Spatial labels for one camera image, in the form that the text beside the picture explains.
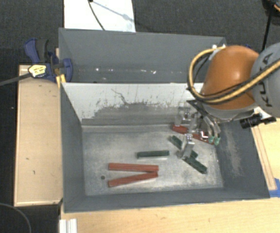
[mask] dark green block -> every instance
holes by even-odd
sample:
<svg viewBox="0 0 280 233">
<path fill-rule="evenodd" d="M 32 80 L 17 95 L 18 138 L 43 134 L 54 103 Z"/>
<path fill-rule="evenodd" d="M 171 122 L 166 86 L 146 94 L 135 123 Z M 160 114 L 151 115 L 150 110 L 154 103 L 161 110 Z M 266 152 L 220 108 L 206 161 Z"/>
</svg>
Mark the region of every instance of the dark green block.
<svg viewBox="0 0 280 233">
<path fill-rule="evenodd" d="M 157 150 L 157 151 L 144 151 L 144 152 L 138 152 L 137 158 L 154 158 L 154 157 L 164 157 L 168 156 L 169 151 L 168 150 Z"/>
<path fill-rule="evenodd" d="M 192 150 L 191 155 L 192 158 L 196 159 L 196 157 L 198 156 L 198 153 L 196 153 L 194 150 Z"/>
<path fill-rule="evenodd" d="M 194 158 L 190 157 L 184 160 L 186 163 L 188 163 L 190 166 L 195 168 L 197 171 L 199 171 L 202 174 L 207 173 L 207 167 L 205 167 L 203 164 L 201 164 L 199 161 L 195 160 Z"/>
<path fill-rule="evenodd" d="M 178 149 L 181 150 L 181 147 L 182 147 L 182 141 L 176 137 L 175 135 L 173 135 L 171 138 L 170 138 L 170 142 L 172 144 L 174 144 Z"/>
</svg>

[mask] bin floor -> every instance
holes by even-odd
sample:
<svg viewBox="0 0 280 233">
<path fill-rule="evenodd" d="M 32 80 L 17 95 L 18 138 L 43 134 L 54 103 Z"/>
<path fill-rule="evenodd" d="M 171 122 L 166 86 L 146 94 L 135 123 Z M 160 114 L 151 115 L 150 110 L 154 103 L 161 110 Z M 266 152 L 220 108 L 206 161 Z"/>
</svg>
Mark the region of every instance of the bin floor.
<svg viewBox="0 0 280 233">
<path fill-rule="evenodd" d="M 183 135 L 171 131 L 169 125 L 150 125 L 149 130 L 146 126 L 137 126 L 133 130 L 120 126 L 112 133 L 104 126 L 104 133 L 100 129 L 94 132 L 95 128 L 82 126 L 87 196 L 223 187 L 213 145 L 195 140 L 193 150 L 198 153 L 197 160 L 208 168 L 207 174 L 201 174 L 177 158 L 178 148 L 168 138 L 176 135 L 182 140 Z M 137 159 L 137 152 L 151 150 L 169 150 L 170 155 L 165 158 Z M 158 178 L 109 188 L 108 180 L 140 173 L 109 171 L 108 163 L 158 165 Z"/>
</svg>

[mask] red stick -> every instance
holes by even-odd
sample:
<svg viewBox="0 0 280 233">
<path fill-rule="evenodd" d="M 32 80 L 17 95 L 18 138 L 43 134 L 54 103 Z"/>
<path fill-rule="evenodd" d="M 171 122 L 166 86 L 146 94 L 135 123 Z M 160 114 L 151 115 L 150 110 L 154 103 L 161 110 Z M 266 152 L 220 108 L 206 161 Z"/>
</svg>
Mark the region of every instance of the red stick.
<svg viewBox="0 0 280 233">
<path fill-rule="evenodd" d="M 139 165 L 124 163 L 109 163 L 109 170 L 113 171 L 133 171 L 133 172 L 157 172 L 157 165 Z"/>
<path fill-rule="evenodd" d="M 124 177 L 124 178 L 119 178 L 119 179 L 115 179 L 115 180 L 110 180 L 107 182 L 107 184 L 109 187 L 114 187 L 114 186 L 118 186 L 118 185 L 130 184 L 130 183 L 153 179 L 153 178 L 157 178 L 157 177 L 158 177 L 157 172 L 149 172 L 149 173 L 144 173 L 144 174 L 128 176 L 128 177 Z"/>
</svg>

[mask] gray bin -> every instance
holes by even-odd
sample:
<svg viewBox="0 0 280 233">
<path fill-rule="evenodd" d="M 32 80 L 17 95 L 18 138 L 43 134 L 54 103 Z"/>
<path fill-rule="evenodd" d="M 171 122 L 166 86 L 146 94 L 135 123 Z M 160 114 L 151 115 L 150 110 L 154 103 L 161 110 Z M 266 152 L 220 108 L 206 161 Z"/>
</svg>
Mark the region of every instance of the gray bin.
<svg viewBox="0 0 280 233">
<path fill-rule="evenodd" d="M 129 48 L 126 38 L 131 39 Z M 61 87 L 65 212 L 269 197 L 251 130 L 243 130 L 239 122 L 221 126 L 217 147 L 195 140 L 194 150 L 208 167 L 207 174 L 178 159 L 176 147 L 168 140 L 171 135 L 182 137 L 170 125 L 178 106 L 187 106 L 186 100 L 192 99 L 186 90 L 191 59 L 223 41 L 220 37 L 60 29 L 60 58 L 70 57 L 74 65 L 72 82 Z M 99 72 L 108 65 L 113 71 Z M 147 150 L 169 150 L 170 156 L 136 158 L 136 152 Z M 135 174 L 109 171 L 110 162 L 159 165 L 159 177 L 109 188 L 108 180 Z"/>
</svg>

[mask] tan wooden surface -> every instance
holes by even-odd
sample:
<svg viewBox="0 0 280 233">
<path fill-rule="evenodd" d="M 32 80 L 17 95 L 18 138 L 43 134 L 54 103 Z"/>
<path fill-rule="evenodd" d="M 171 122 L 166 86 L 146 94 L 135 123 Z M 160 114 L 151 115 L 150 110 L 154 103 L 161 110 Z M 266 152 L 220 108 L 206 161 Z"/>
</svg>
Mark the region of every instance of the tan wooden surface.
<svg viewBox="0 0 280 233">
<path fill-rule="evenodd" d="M 56 84 L 32 78 L 20 81 L 15 206 L 53 204 L 62 198 L 58 104 Z M 267 153 L 262 157 L 264 171 L 280 179 L 280 120 L 259 128 Z M 61 218 L 76 218 L 78 233 L 279 233 L 280 199 L 62 213 Z"/>
<path fill-rule="evenodd" d="M 20 75 L 27 67 L 20 66 Z M 62 198 L 58 99 L 52 82 L 19 82 L 14 206 L 57 204 Z"/>
</svg>

